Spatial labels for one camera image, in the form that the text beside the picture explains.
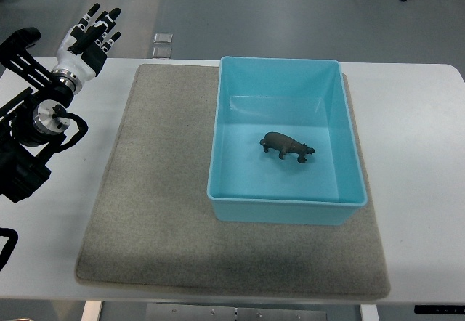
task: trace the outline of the robotic hand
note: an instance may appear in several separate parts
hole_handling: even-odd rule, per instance
[[[118,8],[102,12],[89,26],[99,7],[99,4],[95,4],[81,18],[79,24],[68,31],[58,49],[58,64],[52,73],[70,87],[74,94],[81,91],[86,81],[99,75],[108,51],[121,36],[116,32],[105,41],[115,26],[115,19],[121,13]]]
[[[0,63],[36,89],[25,89],[0,107],[0,195],[15,203],[48,180],[51,171],[45,164],[53,154],[72,147],[87,132],[86,122],[66,108],[82,86],[99,75],[121,35],[117,32],[106,40],[121,10],[103,12],[92,22],[99,8],[95,4],[68,31],[52,72],[26,51],[40,39],[36,28],[20,29],[0,44]],[[63,144],[70,121],[76,122],[78,132]],[[39,145],[44,147],[36,156],[23,147]]]

